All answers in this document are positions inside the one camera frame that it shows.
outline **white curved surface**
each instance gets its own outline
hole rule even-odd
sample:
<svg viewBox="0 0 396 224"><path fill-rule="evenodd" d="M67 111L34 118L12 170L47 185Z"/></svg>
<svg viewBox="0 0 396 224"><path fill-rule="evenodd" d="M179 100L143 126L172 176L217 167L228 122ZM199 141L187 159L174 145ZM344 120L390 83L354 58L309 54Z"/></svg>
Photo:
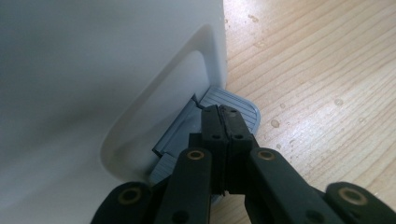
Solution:
<svg viewBox="0 0 396 224"><path fill-rule="evenodd" d="M193 94L225 84L220 1L3 1L0 223L89 223Z"/></svg>

